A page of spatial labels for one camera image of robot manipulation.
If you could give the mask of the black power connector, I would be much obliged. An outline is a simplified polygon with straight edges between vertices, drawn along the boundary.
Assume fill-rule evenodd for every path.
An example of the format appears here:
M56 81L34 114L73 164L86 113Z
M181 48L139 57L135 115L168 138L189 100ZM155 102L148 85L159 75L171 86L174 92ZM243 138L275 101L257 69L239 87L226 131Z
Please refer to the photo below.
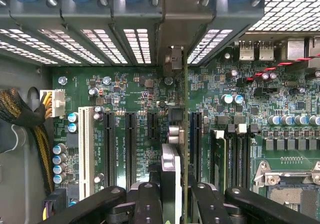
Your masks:
M46 220L47 218L66 209L66 196L67 191L65 188L58 188L54 190L49 196L47 196L43 201L42 219Z

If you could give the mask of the white expansion slot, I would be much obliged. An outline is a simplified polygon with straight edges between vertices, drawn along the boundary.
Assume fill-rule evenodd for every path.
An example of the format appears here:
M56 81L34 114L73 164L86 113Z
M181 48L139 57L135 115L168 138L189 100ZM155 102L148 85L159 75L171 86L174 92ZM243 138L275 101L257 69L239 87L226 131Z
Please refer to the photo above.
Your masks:
M93 107L78 108L79 198L94 194L94 119Z

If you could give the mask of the green motherboard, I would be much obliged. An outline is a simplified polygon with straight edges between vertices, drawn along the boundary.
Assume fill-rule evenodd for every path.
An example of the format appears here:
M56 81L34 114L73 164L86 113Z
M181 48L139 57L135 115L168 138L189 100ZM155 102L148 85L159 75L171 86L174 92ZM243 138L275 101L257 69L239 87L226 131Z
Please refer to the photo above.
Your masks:
M310 60L236 61L238 47L228 47L204 68L188 70L188 148L191 112L202 113L202 182L224 192L232 186L251 190L260 161L285 170L320 161L320 39L289 40L306 44ZM64 156L54 171L69 204L79 201L78 108L93 107L94 189L105 186L104 113L115 116L115 185L126 188L125 113L136 113L136 183L153 176L161 163L168 133L168 109L180 84L152 68L68 67L53 74L65 91L66 117L54 120L54 154ZM147 114L158 115L158 139L148 139Z

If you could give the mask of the short black expansion slot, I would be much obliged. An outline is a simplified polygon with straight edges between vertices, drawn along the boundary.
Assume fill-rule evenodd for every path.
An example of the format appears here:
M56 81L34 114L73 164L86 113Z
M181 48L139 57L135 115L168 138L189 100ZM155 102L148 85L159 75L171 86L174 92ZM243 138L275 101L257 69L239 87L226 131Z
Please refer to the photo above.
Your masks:
M158 139L158 114L153 112L147 113L147 135L148 139Z

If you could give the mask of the open black PC case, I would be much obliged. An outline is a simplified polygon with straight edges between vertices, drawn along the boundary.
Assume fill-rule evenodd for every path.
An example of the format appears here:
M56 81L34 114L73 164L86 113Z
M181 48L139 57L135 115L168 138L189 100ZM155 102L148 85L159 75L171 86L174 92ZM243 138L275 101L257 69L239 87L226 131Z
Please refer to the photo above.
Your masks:
M208 66L228 47L238 47L236 61L282 68L310 60L306 44L289 48L289 40L320 39L320 0L214 0L214 7L188 70ZM43 201L59 188L54 166L65 159L54 154L59 117L45 120L40 99L40 90L63 90L54 72L152 68L165 77L157 60L162 20L162 0L0 0L0 224L43 221ZM198 181L190 166L181 224L200 224L191 217L190 188ZM160 190L160 170L161 163L148 180L124 189L151 182Z

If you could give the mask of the white power connector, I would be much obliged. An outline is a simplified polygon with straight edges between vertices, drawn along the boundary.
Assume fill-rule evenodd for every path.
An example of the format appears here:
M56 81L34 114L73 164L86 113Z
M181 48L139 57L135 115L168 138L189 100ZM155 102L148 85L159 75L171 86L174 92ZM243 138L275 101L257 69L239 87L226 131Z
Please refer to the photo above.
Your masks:
M66 94L63 90L40 90L41 103L45 106L45 120L65 116Z

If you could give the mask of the long black expansion slot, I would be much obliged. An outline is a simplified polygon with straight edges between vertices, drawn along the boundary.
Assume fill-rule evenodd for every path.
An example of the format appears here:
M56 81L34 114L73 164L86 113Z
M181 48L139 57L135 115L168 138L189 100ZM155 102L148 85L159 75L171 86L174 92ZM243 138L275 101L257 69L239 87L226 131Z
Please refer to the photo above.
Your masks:
M136 170L137 170L137 126L136 126L136 113L135 112L126 112L125 113L125 176L126 176L126 188L127 190L136 183Z
M104 128L104 185L105 187L113 186L116 183L115 170L115 113L106 112L103 116L103 128Z
M190 159L195 179L202 180L202 113L190 113Z

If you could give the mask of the CPU socket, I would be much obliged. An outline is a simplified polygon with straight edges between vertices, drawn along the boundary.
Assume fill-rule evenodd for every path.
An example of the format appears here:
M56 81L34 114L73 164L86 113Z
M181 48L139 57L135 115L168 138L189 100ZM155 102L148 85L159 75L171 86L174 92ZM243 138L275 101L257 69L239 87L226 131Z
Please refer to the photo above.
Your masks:
M257 165L253 192L320 221L320 161L311 167L279 170L267 160Z

